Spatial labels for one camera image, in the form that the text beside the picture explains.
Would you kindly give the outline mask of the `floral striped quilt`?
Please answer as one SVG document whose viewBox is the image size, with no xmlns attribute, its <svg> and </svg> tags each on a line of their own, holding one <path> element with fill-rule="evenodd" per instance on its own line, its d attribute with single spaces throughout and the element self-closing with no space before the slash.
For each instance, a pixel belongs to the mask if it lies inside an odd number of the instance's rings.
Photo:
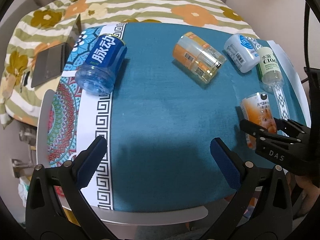
<svg viewBox="0 0 320 240">
<path fill-rule="evenodd" d="M 173 23 L 256 37 L 252 27 L 221 0 L 55 0 L 31 9 L 14 24 L 1 59 L 1 126 L 13 119 L 36 126 L 45 91 L 53 80 L 31 87 L 40 52 L 70 42 L 80 31 L 109 23 Z"/>
</svg>

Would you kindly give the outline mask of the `blue label bottle cup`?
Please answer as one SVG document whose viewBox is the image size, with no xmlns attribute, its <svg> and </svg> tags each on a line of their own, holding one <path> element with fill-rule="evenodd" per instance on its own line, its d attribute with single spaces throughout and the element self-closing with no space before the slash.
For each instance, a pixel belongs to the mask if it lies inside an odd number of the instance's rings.
<svg viewBox="0 0 320 240">
<path fill-rule="evenodd" d="M 77 85 L 93 95 L 111 94 L 126 52 L 122 39 L 112 34 L 99 35 L 75 74 Z"/>
</svg>

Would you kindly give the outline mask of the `green C100 label cup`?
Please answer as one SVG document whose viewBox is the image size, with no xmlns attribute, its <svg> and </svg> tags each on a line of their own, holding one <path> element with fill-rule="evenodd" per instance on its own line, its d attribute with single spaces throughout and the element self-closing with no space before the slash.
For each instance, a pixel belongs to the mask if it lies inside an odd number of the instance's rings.
<svg viewBox="0 0 320 240">
<path fill-rule="evenodd" d="M 273 93 L 275 85 L 282 87 L 284 83 L 280 66 L 271 48 L 261 47 L 257 53 L 260 56 L 258 70 L 264 90 Z"/>
</svg>

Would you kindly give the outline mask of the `white blue label cup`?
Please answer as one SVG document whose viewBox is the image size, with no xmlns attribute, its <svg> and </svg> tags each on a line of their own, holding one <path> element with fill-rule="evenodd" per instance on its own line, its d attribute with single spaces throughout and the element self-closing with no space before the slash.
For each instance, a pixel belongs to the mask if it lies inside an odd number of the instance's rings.
<svg viewBox="0 0 320 240">
<path fill-rule="evenodd" d="M 224 50 L 242 73 L 249 72 L 260 62 L 260 56 L 256 49 L 241 34 L 232 35 L 225 42 Z"/>
</svg>

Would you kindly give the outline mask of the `black laptop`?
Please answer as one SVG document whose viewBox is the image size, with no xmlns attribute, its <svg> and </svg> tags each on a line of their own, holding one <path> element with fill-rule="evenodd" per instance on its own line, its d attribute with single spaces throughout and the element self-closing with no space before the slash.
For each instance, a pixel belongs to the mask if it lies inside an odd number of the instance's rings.
<svg viewBox="0 0 320 240">
<path fill-rule="evenodd" d="M 31 88 L 60 76 L 71 50 L 68 43 L 61 43 L 39 52 L 33 70 Z"/>
</svg>

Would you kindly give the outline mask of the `teal patterned tablecloth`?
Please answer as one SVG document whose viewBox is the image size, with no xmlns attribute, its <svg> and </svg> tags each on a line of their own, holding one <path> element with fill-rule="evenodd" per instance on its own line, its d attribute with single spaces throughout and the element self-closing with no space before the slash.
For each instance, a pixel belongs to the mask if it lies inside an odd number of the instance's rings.
<svg viewBox="0 0 320 240">
<path fill-rule="evenodd" d="M 127 54 L 111 96 L 87 95 L 73 73 L 105 27 L 79 36 L 52 101 L 47 158 L 52 167 L 88 148 L 97 136 L 108 151 L 88 187 L 97 207 L 125 212 L 187 209 L 233 193 L 209 150 L 219 137 L 243 160 L 273 164 L 246 145 L 239 128 L 242 99 L 262 91 L 256 69 L 246 74 L 227 61 L 209 84 L 174 62 L 178 39 L 195 33 L 222 51 L 229 34 L 165 23 L 114 26 Z"/>
</svg>

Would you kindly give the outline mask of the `yellow orange label cup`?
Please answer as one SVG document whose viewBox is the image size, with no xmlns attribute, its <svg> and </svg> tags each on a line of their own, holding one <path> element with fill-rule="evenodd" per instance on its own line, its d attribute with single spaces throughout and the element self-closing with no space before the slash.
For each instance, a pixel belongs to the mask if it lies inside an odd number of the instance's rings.
<svg viewBox="0 0 320 240">
<path fill-rule="evenodd" d="M 172 55 L 204 84 L 210 83 L 227 60 L 219 51 L 191 31 L 180 37 Z"/>
</svg>

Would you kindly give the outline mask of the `orange cat label cup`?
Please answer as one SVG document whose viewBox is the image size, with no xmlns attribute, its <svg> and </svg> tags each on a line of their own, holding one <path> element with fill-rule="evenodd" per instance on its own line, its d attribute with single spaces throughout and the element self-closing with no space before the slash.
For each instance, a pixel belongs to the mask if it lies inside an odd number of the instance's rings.
<svg viewBox="0 0 320 240">
<path fill-rule="evenodd" d="M 244 98 L 240 107 L 244 118 L 276 134 L 277 126 L 271 113 L 271 107 L 266 93 L 254 93 Z"/>
</svg>

